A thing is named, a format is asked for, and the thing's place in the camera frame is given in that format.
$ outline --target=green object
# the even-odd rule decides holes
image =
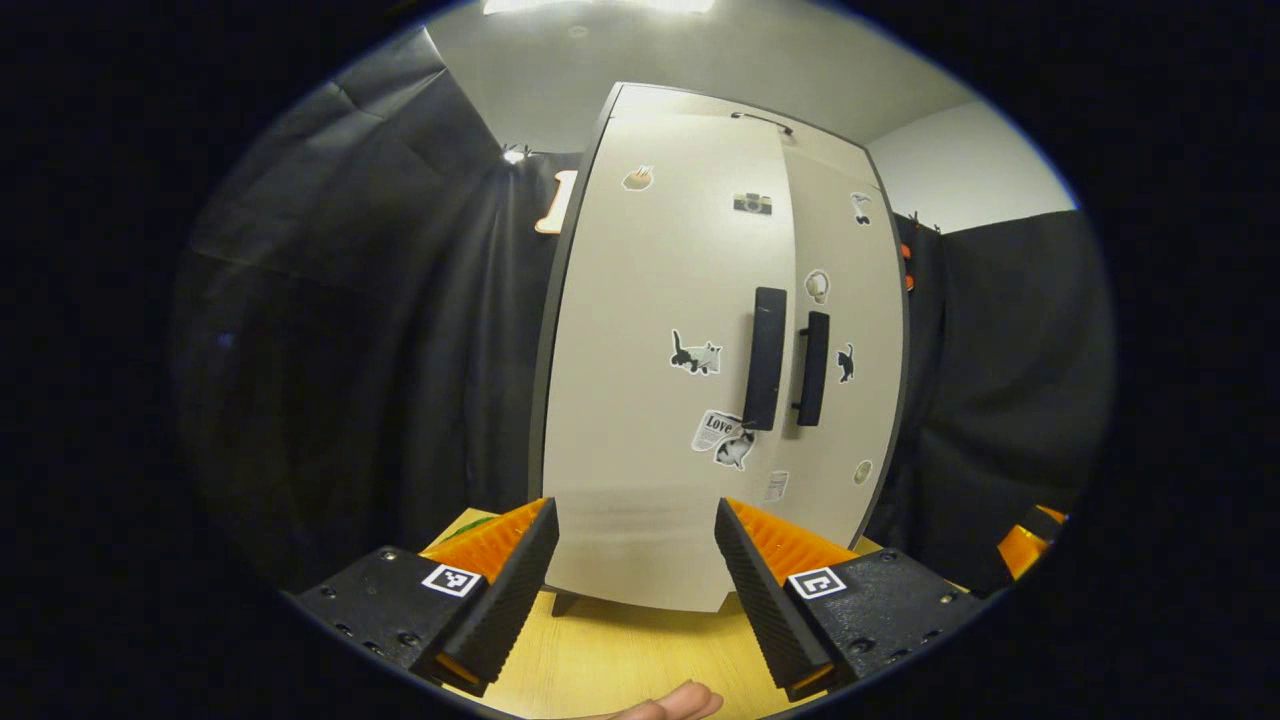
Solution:
[[[456,537],[461,536],[462,533],[465,533],[465,532],[470,530],[471,528],[475,528],[476,525],[483,525],[483,524],[488,523],[489,520],[493,520],[493,518],[480,518],[480,519],[479,519],[479,520],[476,520],[475,523],[468,523],[468,524],[466,524],[466,525],[462,525],[462,527],[461,527],[461,528],[458,528],[458,529],[457,529],[457,532],[454,532],[454,533],[453,533],[452,536],[449,536],[449,537],[444,538],[444,541],[451,541],[451,539],[453,539],[453,538],[456,538]]]

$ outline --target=black handle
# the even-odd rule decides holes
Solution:
[[[827,345],[831,342],[831,315],[809,311],[809,327],[800,331],[809,338],[804,355],[804,389],[800,402],[791,406],[800,410],[797,425],[813,427],[822,415],[822,395],[827,389]]]
[[[739,118],[754,118],[756,120],[764,120],[767,123],[773,123],[773,124],[778,126],[780,128],[782,128],[782,132],[785,132],[787,135],[791,135],[791,128],[788,128],[787,126],[785,126],[785,124],[782,124],[782,123],[780,123],[777,120],[771,120],[768,118],[762,118],[759,115],[753,115],[750,113],[730,113],[728,117],[733,118],[735,120],[739,119]]]
[[[751,325],[751,363],[746,372],[746,405],[742,427],[772,430],[782,384],[782,343],[787,329],[787,291],[755,288],[755,319]]]

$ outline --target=white wall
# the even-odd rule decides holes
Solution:
[[[893,211],[942,232],[1074,210],[1021,132],[982,101],[934,113],[868,147]]]

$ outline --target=hand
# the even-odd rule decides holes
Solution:
[[[724,698],[701,683],[687,680],[662,700],[646,700],[622,712],[593,715],[577,720],[701,720],[717,712]]]

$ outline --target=wooden table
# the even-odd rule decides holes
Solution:
[[[467,510],[433,544],[490,512]],[[859,539],[855,552],[879,546]],[[724,696],[716,720],[758,719],[824,697],[788,702],[773,687],[736,593],[719,612],[680,612],[579,598],[552,618],[554,594],[539,592],[497,683],[484,698],[447,689],[521,717],[617,712],[659,698],[687,679]]]

